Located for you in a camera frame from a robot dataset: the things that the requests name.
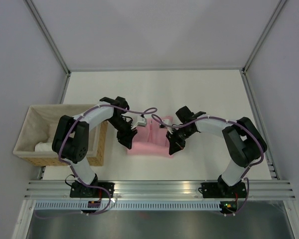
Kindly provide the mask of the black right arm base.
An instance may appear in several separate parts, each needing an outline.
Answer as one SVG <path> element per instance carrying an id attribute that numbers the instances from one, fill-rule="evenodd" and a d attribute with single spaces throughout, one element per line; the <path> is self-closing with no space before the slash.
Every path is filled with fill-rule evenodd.
<path id="1" fill-rule="evenodd" d="M 242 199 L 247 196 L 247 188 L 243 182 L 232 187 L 217 182 L 204 182 L 201 183 L 198 191 L 205 199 L 236 199 L 236 197 Z"/>

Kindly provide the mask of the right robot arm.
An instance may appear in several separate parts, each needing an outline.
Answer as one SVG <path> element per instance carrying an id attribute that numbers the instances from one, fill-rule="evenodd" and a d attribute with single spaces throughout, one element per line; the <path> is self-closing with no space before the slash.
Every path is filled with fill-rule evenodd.
<path id="1" fill-rule="evenodd" d="M 180 108 L 176 116 L 181 124 L 167 127 L 169 155 L 183 150 L 186 140 L 195 133 L 209 133 L 224 139 L 231 160 L 217 179 L 220 195 L 228 197 L 233 194 L 235 185 L 250 168 L 264 160 L 267 144 L 249 118 L 226 120 L 205 112 L 193 113 L 187 106 Z"/>

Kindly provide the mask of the pink t shirt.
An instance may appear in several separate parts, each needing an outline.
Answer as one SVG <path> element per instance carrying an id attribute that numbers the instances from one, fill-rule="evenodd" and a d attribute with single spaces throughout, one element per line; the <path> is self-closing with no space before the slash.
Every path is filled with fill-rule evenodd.
<path id="1" fill-rule="evenodd" d="M 137 126 L 138 133 L 132 141 L 132 148 L 127 155 L 161 156 L 173 158 L 169 154 L 169 141 L 166 137 L 167 128 L 152 118 L 147 118 L 146 126 Z"/>

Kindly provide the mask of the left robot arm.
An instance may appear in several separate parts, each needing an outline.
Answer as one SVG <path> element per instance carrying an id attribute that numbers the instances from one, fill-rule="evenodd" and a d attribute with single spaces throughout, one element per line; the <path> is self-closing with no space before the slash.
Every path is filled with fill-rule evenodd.
<path id="1" fill-rule="evenodd" d="M 118 142 L 131 149 L 137 130 L 122 116 L 128 109 L 125 98 L 103 97 L 87 111 L 73 117 L 63 115 L 58 122 L 52 150 L 58 154 L 61 162 L 70 166 L 75 178 L 82 184 L 81 191 L 87 197 L 94 197 L 99 191 L 97 174 L 87 159 L 89 133 L 99 124 L 108 121 L 117 130 Z"/>

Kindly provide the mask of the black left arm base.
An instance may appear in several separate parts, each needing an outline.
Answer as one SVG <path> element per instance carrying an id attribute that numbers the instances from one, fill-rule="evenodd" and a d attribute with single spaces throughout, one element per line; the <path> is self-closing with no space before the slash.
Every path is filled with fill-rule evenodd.
<path id="1" fill-rule="evenodd" d="M 92 186 L 97 186 L 98 188 L 90 188 L 86 187 L 77 180 L 74 180 L 73 182 L 69 183 L 67 181 L 67 178 L 64 180 L 65 184 L 70 187 L 70 198 L 108 198 L 108 194 L 101 189 L 104 188 L 106 189 L 110 196 L 112 197 L 114 194 L 114 187 L 115 183 L 113 182 L 99 182 L 96 179 L 92 182 Z"/>

